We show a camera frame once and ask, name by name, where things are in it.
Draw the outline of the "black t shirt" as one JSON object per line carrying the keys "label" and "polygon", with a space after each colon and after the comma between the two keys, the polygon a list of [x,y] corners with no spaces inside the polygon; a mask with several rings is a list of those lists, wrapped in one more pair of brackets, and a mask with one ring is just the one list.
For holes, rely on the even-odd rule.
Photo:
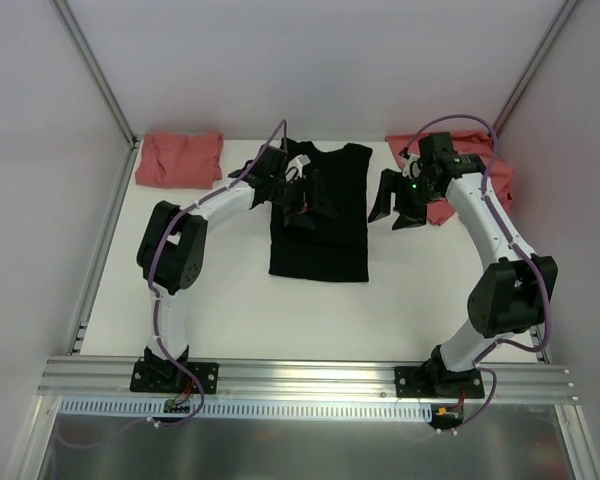
{"label": "black t shirt", "polygon": [[313,142],[287,142],[289,153],[306,155],[320,172],[337,217],[307,215],[316,229],[284,224],[283,209],[274,205],[270,217],[269,273],[274,276],[322,282],[369,280],[367,174],[373,150],[347,143],[323,152]]}

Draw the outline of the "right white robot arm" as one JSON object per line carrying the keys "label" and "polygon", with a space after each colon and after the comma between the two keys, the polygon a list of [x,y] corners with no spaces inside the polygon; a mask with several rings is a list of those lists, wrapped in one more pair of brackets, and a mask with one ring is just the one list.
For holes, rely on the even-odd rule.
{"label": "right white robot arm", "polygon": [[418,142],[408,170],[385,169],[369,221],[397,213],[393,229],[420,226],[428,206],[446,200],[467,229],[483,273],[467,299],[467,319],[429,359],[405,379],[407,388],[453,396],[481,381],[478,363],[499,345],[534,352],[515,336],[536,326],[551,333],[550,299],[558,266],[540,256],[516,230],[477,154],[461,154],[447,132]]}

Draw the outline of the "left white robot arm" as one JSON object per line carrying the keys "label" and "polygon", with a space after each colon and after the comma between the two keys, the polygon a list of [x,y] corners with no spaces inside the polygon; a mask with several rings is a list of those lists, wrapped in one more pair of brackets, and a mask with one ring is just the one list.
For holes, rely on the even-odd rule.
{"label": "left white robot arm", "polygon": [[151,295],[151,339],[134,379],[150,389],[182,388],[189,377],[184,292],[202,272],[208,233],[236,215],[270,203],[286,226],[312,231],[320,217],[333,219],[323,176],[305,154],[263,146],[253,160],[188,207],[155,205],[136,256]]}

